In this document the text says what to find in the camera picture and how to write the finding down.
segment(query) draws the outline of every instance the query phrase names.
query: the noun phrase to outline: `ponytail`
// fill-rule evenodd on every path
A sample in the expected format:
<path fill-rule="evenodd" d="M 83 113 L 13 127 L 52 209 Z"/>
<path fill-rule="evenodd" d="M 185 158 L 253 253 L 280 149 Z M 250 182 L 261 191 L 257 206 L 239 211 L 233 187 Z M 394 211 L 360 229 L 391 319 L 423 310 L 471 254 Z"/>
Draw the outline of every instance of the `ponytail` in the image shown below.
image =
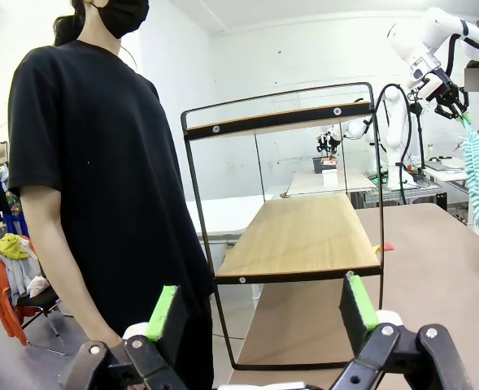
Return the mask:
<path fill-rule="evenodd" d="M 53 24 L 54 46 L 75 41 L 82 32 L 85 22 L 85 8 L 82 0 L 72 0 L 75 15 L 60 16 Z"/>

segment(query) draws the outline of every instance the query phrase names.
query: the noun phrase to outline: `metal shelf frame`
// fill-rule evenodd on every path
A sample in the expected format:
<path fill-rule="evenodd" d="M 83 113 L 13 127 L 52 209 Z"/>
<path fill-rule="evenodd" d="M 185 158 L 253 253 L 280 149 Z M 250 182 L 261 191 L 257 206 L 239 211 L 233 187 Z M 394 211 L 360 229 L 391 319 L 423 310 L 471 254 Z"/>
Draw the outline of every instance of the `metal shelf frame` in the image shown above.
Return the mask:
<path fill-rule="evenodd" d="M 301 110 L 292 110 L 285 111 L 281 113 L 268 114 L 254 116 L 250 118 L 237 119 L 232 121 L 224 121 L 222 123 L 210 123 L 203 126 L 197 126 L 190 128 L 187 126 L 187 116 L 198 111 L 211 110 L 216 107 L 229 106 L 237 104 L 240 102 L 249 102 L 265 98 L 273 98 L 278 96 L 283 96 L 291 93 L 304 93 L 310 91 L 317 91 L 322 89 L 340 89 L 345 87 L 356 87 L 362 86 L 367 89 L 364 91 L 369 95 L 369 102 L 356 102 L 348 104 L 339 104 L 332 106 L 322 106 L 316 108 L 307 108 Z M 373 266 L 368 268 L 362 268 L 359 270 L 335 270 L 335 271 L 324 271 L 320 273 L 301 273 L 301 274 L 292 274 L 292 275 L 256 275 L 254 277 L 249 276 L 245 278 L 229 278 L 229 277 L 219 277 L 214 271 L 214 263 L 212 261 L 210 242 L 207 235 L 207 229 L 205 226 L 205 218 L 202 210 L 202 200 L 200 197 L 198 180 L 196 176 L 196 169 L 194 166 L 194 156 L 192 154 L 192 149 L 190 146 L 191 141 L 212 138 L 212 137 L 222 137 L 230 136 L 240 132 L 255 132 L 258 129 L 271 129 L 274 131 L 274 128 L 281 127 L 279 131 L 285 131 L 288 129 L 296 128 L 309 128 L 317 125 L 322 125 L 322 123 L 332 121 L 332 123 L 340 123 L 342 121 L 350 120 L 354 117 L 360 116 L 371 116 L 373 131 L 374 131 L 374 148 L 377 161 L 380 161 L 380 142 L 379 142 L 379 131 L 378 131 L 378 118 L 375 108 L 375 98 L 373 93 L 373 88 L 371 84 L 367 82 L 356 82 L 356 83 L 347 83 L 347 84 L 332 84 L 325 85 L 314 88 L 307 89 L 296 89 L 290 90 L 281 93 L 271 93 L 268 95 L 250 97 L 246 99 L 240 99 L 231 102 L 224 102 L 220 104 L 215 104 L 211 106 L 200 107 L 193 110 L 185 111 L 181 114 L 181 127 L 185 139 L 185 148 L 187 157 L 189 160 L 189 170 L 192 179 L 192 185 L 194 186 L 194 195 L 196 205 L 198 207 L 199 221 L 202 228 L 202 238 L 205 252 L 207 255 L 207 261 L 211 269 L 212 276 L 214 278 L 215 286 L 215 296 L 218 313 L 220 316 L 221 326 L 223 328 L 224 340 L 228 350 L 230 362 L 234 370 L 239 371 L 302 371 L 302 370 L 324 370 L 324 369 L 337 369 L 343 368 L 347 362 L 322 362 L 322 363 L 312 363 L 312 364 L 290 364 L 290 365 L 251 365 L 251 364 L 239 364 L 237 363 L 236 358 L 233 355 L 232 345 L 230 343 L 230 337 L 228 328 L 226 326 L 226 321 L 224 317 L 223 306 L 221 302 L 219 285 L 220 284 L 270 284 L 270 283 L 286 283 L 286 282 L 301 282 L 301 281 L 313 281 L 313 280 L 334 280 L 341 279 L 348 271 L 355 271 L 357 275 L 360 276 L 370 276 L 370 275 L 379 275 L 380 276 L 380 292 L 379 292 L 379 302 L 378 308 L 382 308 L 382 300 L 384 293 L 384 265 L 385 265 L 385 253 L 384 251 L 380 252 L 380 265 Z M 259 160 L 259 150 L 257 149 L 258 155 L 258 164 L 259 171 L 261 173 L 261 187 L 264 195 L 261 163 Z M 382 189 L 382 180 L 381 180 L 381 169 L 380 164 L 378 165 L 378 202 L 380 209 L 380 241 L 381 247 L 384 247 L 384 199 L 383 199 L 383 189 Z"/>

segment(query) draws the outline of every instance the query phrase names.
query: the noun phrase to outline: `black face mask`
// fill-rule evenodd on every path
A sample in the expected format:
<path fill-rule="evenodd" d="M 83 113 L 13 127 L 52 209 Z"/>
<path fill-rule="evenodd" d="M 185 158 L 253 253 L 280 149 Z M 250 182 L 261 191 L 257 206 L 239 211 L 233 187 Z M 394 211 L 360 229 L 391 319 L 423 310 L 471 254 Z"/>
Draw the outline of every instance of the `black face mask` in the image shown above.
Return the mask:
<path fill-rule="evenodd" d="M 90 4 L 116 39 L 138 30 L 149 13 L 149 0 L 109 0 L 105 6 Z"/>

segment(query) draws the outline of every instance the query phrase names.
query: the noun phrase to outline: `mannequin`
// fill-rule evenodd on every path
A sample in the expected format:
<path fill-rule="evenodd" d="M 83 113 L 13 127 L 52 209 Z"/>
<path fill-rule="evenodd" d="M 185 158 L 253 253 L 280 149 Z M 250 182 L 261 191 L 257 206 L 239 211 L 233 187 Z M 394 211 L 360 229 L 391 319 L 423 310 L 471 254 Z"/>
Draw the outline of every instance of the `mannequin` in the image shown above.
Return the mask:
<path fill-rule="evenodd" d="M 29 237 L 28 227 L 22 212 L 20 199 L 8 191 L 8 169 L 7 145 L 0 144 L 0 221 L 6 224 L 9 233 Z"/>

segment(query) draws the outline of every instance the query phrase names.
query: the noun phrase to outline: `black t-shirt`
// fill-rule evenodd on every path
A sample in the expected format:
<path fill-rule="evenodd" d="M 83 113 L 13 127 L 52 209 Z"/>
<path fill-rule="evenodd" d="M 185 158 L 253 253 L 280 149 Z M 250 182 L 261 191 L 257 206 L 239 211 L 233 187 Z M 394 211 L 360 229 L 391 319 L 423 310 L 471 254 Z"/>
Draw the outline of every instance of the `black t-shirt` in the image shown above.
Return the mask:
<path fill-rule="evenodd" d="M 61 222 L 110 327 L 149 320 L 164 285 L 193 315 L 212 291 L 155 87 L 81 41 L 30 52 L 9 101 L 10 190 L 62 195 Z"/>

